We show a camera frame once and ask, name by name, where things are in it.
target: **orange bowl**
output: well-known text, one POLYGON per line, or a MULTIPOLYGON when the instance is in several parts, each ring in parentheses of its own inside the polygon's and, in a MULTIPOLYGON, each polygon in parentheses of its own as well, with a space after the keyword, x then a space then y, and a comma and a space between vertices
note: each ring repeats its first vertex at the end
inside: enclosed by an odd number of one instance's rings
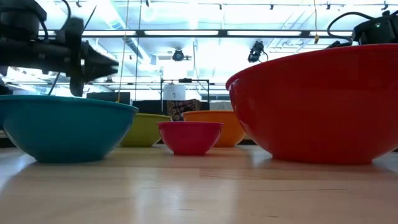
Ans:
POLYGON ((190 111, 182 115, 184 121, 223 123, 224 127, 221 136, 214 147, 234 147, 246 135, 234 111, 190 111))

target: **large red bowl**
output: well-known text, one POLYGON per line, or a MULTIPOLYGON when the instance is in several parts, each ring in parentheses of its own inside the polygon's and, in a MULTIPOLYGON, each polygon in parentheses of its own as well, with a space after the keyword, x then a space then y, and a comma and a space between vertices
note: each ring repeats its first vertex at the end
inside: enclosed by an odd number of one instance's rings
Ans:
POLYGON ((245 131, 275 159, 369 164, 398 147, 398 44, 292 55, 226 87, 245 131))
POLYGON ((221 135, 223 123, 159 122, 162 140, 175 155, 204 156, 221 135))

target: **ceiling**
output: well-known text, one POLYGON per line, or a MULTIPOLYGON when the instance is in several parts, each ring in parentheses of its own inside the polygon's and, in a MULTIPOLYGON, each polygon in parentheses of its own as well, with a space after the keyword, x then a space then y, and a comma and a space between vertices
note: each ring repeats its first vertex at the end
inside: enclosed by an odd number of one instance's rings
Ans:
MULTIPOLYGON (((47 29, 59 29, 66 17, 67 8, 60 0, 37 1, 47 11, 47 29)), ((316 0, 317 16, 313 0, 81 0, 68 1, 72 15, 81 17, 85 22, 96 7, 88 23, 87 30, 112 30, 115 21, 118 29, 132 30, 169 30, 169 29, 259 29, 259 30, 325 30, 337 16, 348 11, 359 11, 370 16, 381 16, 382 8, 388 4, 388 10, 398 10, 398 1, 378 0, 316 0)), ((333 30, 352 30, 365 21, 358 16, 344 17, 336 22, 333 30)), ((193 37, 144 37, 131 38, 129 41, 138 46, 141 56, 137 61, 131 47, 124 46, 119 37, 100 37, 86 39, 103 54, 116 58, 122 66, 119 73, 113 75, 115 82, 159 82, 160 78, 200 78, 210 82, 225 83, 236 72, 253 66, 249 63, 248 53, 256 40, 262 40, 269 60, 286 57, 327 47, 335 39, 320 39, 314 44, 313 39, 300 38, 193 38, 193 37), (171 56, 175 49, 182 49, 191 60, 174 62, 171 56)), ((12 81, 51 82, 54 75, 43 75, 40 71, 29 70, 28 75, 17 76, 12 81)), ((131 85, 122 85, 123 89, 134 89, 131 85)), ((138 89, 156 90, 159 85, 142 84, 138 89)), ((119 85, 93 85, 90 91, 113 91, 119 85)))

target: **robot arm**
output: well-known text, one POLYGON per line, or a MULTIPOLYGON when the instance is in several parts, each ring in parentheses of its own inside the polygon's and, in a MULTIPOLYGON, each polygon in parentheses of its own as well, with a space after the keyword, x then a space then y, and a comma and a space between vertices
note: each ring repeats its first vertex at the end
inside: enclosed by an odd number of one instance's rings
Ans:
POLYGON ((39 40, 47 13, 37 2, 0 0, 0 13, 0 66, 65 72, 74 96, 83 94, 84 83, 118 72, 117 61, 81 41, 83 19, 71 17, 55 40, 39 40))

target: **bowl rim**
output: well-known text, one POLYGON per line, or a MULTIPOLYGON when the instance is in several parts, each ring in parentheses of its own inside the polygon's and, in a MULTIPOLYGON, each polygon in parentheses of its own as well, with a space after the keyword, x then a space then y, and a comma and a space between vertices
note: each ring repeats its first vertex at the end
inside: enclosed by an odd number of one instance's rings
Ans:
POLYGON ((207 121, 164 121, 158 122, 159 126, 203 126, 203 125, 210 125, 210 126, 224 126, 224 123, 219 122, 207 122, 207 121))
POLYGON ((200 110, 200 111, 187 111, 182 113, 184 116, 185 114, 201 114, 201 113, 228 113, 228 114, 234 114, 235 112, 233 110, 200 110))
POLYGON ((170 116, 161 115, 161 114, 136 113, 136 116, 150 117, 150 118, 165 118, 165 119, 172 119, 172 117, 170 117, 170 116))
POLYGON ((35 100, 35 101, 61 101, 66 103, 88 103, 91 105, 102 105, 119 107, 138 112, 135 106, 125 105, 123 103, 116 103, 104 100, 94 100, 80 97, 66 97, 66 96, 45 96, 45 95, 2 95, 0 101, 20 101, 20 100, 35 100))
POLYGON ((356 46, 348 46, 348 47, 335 47, 335 48, 331 48, 331 49, 322 49, 322 50, 315 50, 312 52, 304 52, 301 54, 289 55, 289 56, 277 58, 275 60, 271 60, 268 62, 259 63, 257 65, 253 65, 251 67, 245 68, 244 70, 241 70, 240 72, 231 76, 226 81, 225 88, 229 91, 229 87, 231 86, 231 84, 233 82, 235 82, 237 79, 241 78, 242 76, 247 76, 248 73, 250 73, 252 71, 263 70, 269 65, 290 61, 290 60, 293 60, 295 57, 306 57, 306 56, 318 55, 318 54, 344 54, 346 52, 351 52, 353 50, 360 50, 361 52, 366 52, 368 50, 377 50, 377 51, 380 51, 383 53, 385 50, 390 50, 393 47, 398 48, 398 45, 397 44, 356 45, 356 46))

